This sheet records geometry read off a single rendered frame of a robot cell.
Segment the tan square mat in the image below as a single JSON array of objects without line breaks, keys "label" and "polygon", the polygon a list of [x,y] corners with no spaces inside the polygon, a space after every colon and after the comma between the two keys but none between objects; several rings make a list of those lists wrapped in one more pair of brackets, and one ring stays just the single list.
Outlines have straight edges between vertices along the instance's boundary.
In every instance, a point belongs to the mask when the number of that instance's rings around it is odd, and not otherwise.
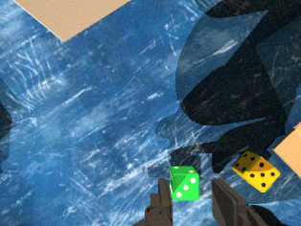
[{"label": "tan square mat", "polygon": [[272,149],[301,178],[301,122]]}]

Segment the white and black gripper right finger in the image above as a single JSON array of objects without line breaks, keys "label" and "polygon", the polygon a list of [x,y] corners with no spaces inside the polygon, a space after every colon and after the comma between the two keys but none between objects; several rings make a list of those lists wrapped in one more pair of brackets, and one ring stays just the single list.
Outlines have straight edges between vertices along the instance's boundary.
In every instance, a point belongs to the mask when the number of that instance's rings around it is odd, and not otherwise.
[{"label": "white and black gripper right finger", "polygon": [[248,206],[221,178],[212,180],[212,215],[219,226],[289,226],[265,207]]}]

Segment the green die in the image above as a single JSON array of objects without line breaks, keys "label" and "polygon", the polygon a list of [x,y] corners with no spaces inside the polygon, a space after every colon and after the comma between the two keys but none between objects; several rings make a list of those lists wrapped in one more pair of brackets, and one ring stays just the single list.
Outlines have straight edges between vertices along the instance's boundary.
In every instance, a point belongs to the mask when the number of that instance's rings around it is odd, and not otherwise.
[{"label": "green die", "polygon": [[199,175],[193,167],[170,167],[173,200],[199,200]]}]

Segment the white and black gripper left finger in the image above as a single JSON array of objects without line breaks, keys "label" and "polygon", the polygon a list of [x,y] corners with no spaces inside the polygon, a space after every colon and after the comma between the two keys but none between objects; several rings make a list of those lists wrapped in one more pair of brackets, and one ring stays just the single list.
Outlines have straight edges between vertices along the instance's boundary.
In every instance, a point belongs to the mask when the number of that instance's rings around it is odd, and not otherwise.
[{"label": "white and black gripper left finger", "polygon": [[173,200],[165,178],[158,178],[158,193],[150,193],[145,217],[131,226],[173,226]]}]

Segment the yellow die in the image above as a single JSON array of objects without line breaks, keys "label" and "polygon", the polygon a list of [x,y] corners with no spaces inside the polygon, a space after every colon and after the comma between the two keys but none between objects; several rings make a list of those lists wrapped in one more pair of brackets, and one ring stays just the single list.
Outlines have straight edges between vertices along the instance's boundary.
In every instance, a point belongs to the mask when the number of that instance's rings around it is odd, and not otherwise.
[{"label": "yellow die", "polygon": [[243,154],[232,170],[260,192],[265,192],[280,175],[280,171],[262,156],[249,151]]}]

